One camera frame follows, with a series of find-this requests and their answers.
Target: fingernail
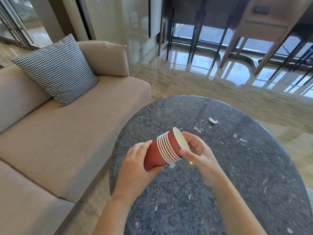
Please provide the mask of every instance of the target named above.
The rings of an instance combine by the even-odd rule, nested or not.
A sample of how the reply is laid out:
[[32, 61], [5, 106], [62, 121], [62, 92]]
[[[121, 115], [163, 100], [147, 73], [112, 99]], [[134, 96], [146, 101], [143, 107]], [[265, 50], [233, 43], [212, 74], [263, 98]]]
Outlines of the fingernail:
[[184, 156], [187, 151], [185, 149], [181, 149], [181, 150], [179, 150], [179, 152]]

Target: stack of paper cups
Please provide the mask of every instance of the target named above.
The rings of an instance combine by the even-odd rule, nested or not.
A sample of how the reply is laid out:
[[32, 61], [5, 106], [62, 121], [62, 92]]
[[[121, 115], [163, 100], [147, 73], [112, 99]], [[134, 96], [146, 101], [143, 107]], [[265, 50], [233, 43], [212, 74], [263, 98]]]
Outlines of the stack of paper cups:
[[189, 145], [178, 128], [160, 135], [147, 150], [144, 161], [146, 171], [156, 166], [164, 166], [182, 159], [180, 149], [190, 151]]

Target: beige sofa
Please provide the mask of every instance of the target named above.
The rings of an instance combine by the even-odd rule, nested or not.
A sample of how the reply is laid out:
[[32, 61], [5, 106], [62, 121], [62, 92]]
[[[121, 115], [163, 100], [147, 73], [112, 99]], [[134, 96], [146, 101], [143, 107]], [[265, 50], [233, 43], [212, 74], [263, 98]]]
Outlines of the beige sofa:
[[61, 234], [108, 168], [117, 136], [150, 101], [126, 48], [78, 42], [100, 81], [68, 106], [19, 67], [0, 70], [0, 233]]

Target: throw pillow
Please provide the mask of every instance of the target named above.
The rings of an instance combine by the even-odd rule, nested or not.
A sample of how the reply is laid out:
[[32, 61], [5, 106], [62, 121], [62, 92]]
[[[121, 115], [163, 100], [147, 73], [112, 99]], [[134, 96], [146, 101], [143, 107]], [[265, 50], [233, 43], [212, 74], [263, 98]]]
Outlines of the throw pillow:
[[73, 102], [99, 81], [72, 34], [11, 60], [45, 88], [59, 107]]

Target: dark speckled stone table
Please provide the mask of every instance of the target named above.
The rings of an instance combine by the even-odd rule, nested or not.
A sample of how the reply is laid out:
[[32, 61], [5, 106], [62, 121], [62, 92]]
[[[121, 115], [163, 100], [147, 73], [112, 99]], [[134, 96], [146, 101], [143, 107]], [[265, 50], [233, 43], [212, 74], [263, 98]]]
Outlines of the dark speckled stone table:
[[[208, 118], [219, 124], [208, 122]], [[127, 150], [177, 127], [198, 135], [268, 235], [312, 235], [303, 181], [285, 150], [258, 122], [236, 108], [198, 96], [153, 102], [125, 125], [114, 146], [110, 192]], [[137, 198], [125, 234], [226, 234], [213, 191], [186, 159], [164, 167]]]

